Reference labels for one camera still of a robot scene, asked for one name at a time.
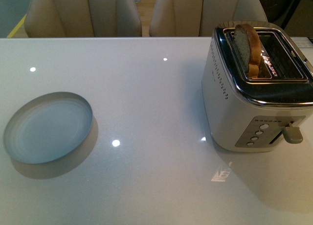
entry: silver toaster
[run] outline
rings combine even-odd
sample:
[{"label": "silver toaster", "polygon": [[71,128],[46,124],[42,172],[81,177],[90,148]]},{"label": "silver toaster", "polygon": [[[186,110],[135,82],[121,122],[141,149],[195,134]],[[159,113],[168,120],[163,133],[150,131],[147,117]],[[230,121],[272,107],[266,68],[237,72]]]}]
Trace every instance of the silver toaster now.
[{"label": "silver toaster", "polygon": [[[261,41],[260,73],[249,78],[234,43],[248,23]],[[202,78],[214,140],[235,152],[267,152],[285,139],[300,143],[302,121],[313,113],[313,67],[291,38],[267,22],[225,22],[215,28]]]}]

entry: round plate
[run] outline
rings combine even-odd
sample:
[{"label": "round plate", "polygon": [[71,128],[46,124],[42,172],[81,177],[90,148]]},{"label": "round plate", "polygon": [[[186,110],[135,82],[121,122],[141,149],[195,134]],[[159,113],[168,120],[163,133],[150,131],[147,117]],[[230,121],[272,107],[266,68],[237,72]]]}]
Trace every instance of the round plate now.
[{"label": "round plate", "polygon": [[7,124],[3,144],[23,163],[56,160],[79,146],[92,126],[92,109],[81,96],[56,92],[21,107]]}]

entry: bread slice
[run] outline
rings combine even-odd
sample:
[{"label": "bread slice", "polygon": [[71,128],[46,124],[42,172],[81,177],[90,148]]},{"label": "bread slice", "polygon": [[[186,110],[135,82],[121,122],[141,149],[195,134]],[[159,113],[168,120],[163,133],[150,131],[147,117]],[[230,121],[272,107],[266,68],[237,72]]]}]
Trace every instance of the bread slice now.
[{"label": "bread slice", "polygon": [[238,24],[235,27],[234,39],[248,71],[248,77],[257,78],[261,62],[261,42],[258,33],[249,24]]}]

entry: white glossy table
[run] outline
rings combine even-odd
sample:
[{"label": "white glossy table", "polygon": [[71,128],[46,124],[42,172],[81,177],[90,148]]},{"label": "white glossy table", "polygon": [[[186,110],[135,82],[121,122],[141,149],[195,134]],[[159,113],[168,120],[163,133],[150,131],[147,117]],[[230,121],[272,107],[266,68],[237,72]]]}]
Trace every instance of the white glossy table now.
[{"label": "white glossy table", "polygon": [[217,146],[201,91],[209,44],[0,40],[1,134],[21,106],[50,92],[83,96],[95,118],[86,142],[56,162],[21,164],[0,146],[0,224],[313,224],[312,118],[298,145],[259,154]]}]

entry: white chair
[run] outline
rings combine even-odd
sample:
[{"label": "white chair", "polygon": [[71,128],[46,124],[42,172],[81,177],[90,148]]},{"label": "white chair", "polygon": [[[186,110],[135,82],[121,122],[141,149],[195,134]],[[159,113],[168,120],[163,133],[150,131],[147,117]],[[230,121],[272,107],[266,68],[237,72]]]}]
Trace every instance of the white chair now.
[{"label": "white chair", "polygon": [[31,0],[29,37],[139,37],[134,0]]},{"label": "white chair", "polygon": [[259,0],[156,0],[152,37],[212,36],[225,21],[267,21]]}]

